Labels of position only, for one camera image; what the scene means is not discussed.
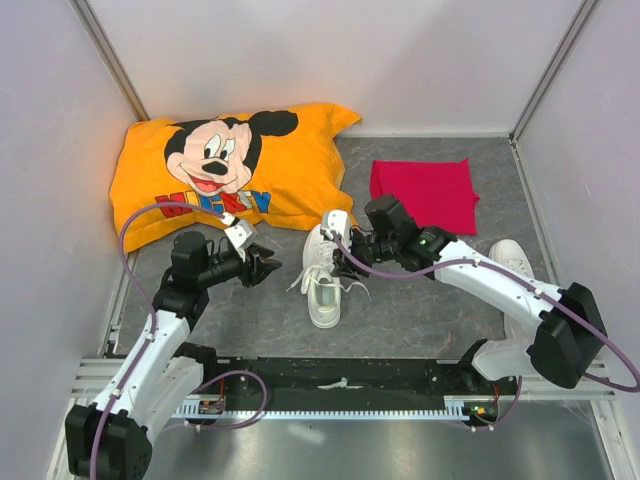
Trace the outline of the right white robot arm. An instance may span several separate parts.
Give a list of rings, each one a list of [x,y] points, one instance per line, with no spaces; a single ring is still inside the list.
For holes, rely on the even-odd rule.
[[[478,340],[465,353],[458,381],[467,392],[483,392],[505,377],[539,374],[573,389],[604,343],[606,330],[593,293],[579,283],[563,289],[510,270],[439,227],[417,225],[392,195],[370,201],[373,227],[361,232],[342,210],[324,214],[322,234],[334,241],[335,273],[357,279],[374,264],[395,261],[403,277],[428,277],[457,287],[500,310],[522,333],[500,341]]]

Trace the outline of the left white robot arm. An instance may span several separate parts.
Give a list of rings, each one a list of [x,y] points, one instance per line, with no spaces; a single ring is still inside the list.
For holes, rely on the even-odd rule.
[[[117,373],[87,406],[65,419],[72,475],[84,479],[141,479],[153,445],[183,400],[208,393],[219,382],[212,349],[187,338],[209,303],[209,288],[239,280],[247,288],[281,267],[274,251],[252,242],[249,232],[227,229],[226,249],[215,250],[196,231],[180,234],[171,265],[151,303],[134,347]]]

